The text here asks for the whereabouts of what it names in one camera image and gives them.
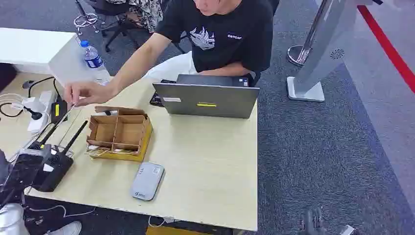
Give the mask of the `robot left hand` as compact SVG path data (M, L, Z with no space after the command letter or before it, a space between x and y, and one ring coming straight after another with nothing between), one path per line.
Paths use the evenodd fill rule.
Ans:
M22 149L14 162L0 152L0 207L23 203L24 190L31 186L44 155L40 150Z

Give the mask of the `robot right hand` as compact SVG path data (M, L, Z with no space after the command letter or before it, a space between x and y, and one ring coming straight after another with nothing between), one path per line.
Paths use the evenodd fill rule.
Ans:
M299 235L325 235L325 231L320 207L305 210L301 214Z

